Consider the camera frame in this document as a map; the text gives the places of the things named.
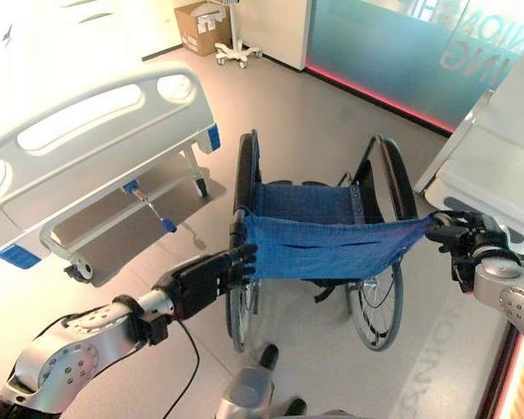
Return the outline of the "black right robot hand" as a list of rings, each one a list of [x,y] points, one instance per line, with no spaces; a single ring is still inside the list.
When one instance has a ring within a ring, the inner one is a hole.
[[[442,210],[432,214],[433,225],[425,236],[441,244],[441,253],[449,252],[456,261],[479,258],[489,251],[509,251],[506,232],[489,215],[474,211]]]

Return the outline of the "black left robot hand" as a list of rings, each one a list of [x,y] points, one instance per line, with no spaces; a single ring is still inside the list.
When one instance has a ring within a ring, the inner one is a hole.
[[[171,293],[173,317],[189,319],[215,302],[221,293],[244,285],[256,271],[253,264],[257,250],[256,244],[243,244],[201,257],[181,271],[176,291]]]

